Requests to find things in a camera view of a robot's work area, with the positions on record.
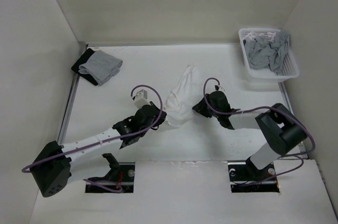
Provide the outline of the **white tank top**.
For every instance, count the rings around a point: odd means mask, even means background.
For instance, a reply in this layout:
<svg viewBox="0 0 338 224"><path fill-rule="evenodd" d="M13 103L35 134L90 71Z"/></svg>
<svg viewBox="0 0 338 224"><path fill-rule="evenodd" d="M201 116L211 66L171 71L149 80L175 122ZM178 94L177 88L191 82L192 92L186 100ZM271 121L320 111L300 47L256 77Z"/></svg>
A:
<svg viewBox="0 0 338 224"><path fill-rule="evenodd" d="M189 65L166 99L163 109L166 112L165 130L178 129L193 118L192 107L200 100L201 84L198 68Z"/></svg>

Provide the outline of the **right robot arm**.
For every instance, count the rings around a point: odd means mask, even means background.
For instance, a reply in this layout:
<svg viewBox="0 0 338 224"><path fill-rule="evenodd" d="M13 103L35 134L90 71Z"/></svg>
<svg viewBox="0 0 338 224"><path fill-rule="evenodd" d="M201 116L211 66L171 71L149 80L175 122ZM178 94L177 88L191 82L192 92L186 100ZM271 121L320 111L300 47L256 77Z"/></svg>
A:
<svg viewBox="0 0 338 224"><path fill-rule="evenodd" d="M219 124L229 130L260 130L265 144L246 159L245 173L250 179L258 179L264 169L273 161L286 156L290 150L307 138L302 124L280 103L273 105L263 113L231 108L222 91L206 94L192 107L196 113L206 117L215 117Z"/></svg>

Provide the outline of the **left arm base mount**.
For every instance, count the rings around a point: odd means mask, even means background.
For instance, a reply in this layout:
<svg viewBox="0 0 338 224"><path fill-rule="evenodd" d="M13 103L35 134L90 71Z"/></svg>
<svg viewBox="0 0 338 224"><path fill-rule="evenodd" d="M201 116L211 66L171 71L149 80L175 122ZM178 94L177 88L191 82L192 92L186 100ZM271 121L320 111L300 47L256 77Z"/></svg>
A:
<svg viewBox="0 0 338 224"><path fill-rule="evenodd" d="M118 162L111 153L103 154L103 161L107 172L89 178L89 181L99 184L86 183L85 193L133 193L135 179L135 162Z"/></svg>

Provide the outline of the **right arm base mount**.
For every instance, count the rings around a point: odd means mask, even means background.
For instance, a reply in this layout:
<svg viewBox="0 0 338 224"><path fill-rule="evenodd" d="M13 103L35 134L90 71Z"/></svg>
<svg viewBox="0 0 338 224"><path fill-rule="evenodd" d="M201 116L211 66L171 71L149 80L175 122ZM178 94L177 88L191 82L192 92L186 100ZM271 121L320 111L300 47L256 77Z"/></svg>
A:
<svg viewBox="0 0 338 224"><path fill-rule="evenodd" d="M268 180L276 174L273 163L262 170L256 169L247 161L232 161L227 166L232 193L279 193L277 179Z"/></svg>

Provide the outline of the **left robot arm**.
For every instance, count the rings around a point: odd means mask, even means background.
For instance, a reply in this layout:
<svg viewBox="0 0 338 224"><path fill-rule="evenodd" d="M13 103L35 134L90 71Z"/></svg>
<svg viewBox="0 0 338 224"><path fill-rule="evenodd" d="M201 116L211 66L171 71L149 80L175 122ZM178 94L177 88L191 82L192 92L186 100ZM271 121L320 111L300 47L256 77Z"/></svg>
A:
<svg viewBox="0 0 338 224"><path fill-rule="evenodd" d="M165 118L166 112L150 102L135 115L93 137L63 146L56 141L47 143L29 168L42 196L50 197L64 188L69 178L75 177L75 167L85 161L99 155L113 161L115 158L108 153L113 143L121 140L121 149L134 144L148 130L157 130Z"/></svg>

